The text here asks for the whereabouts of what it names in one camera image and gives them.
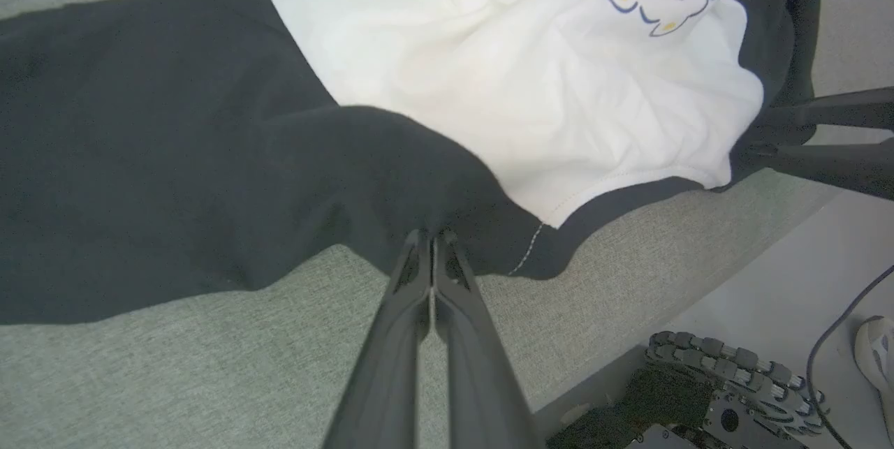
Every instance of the white floor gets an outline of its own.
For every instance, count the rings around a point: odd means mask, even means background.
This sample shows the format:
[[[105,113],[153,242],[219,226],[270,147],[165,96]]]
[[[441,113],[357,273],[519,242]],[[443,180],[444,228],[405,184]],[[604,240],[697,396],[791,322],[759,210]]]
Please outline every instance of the white floor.
[[[894,203],[843,193],[665,328],[746,347],[802,375],[819,335],[891,264]],[[876,314],[894,318],[894,275],[831,335],[814,364],[830,421],[855,448],[891,446],[878,395],[853,363],[853,334]],[[803,442],[839,447],[828,435]]]

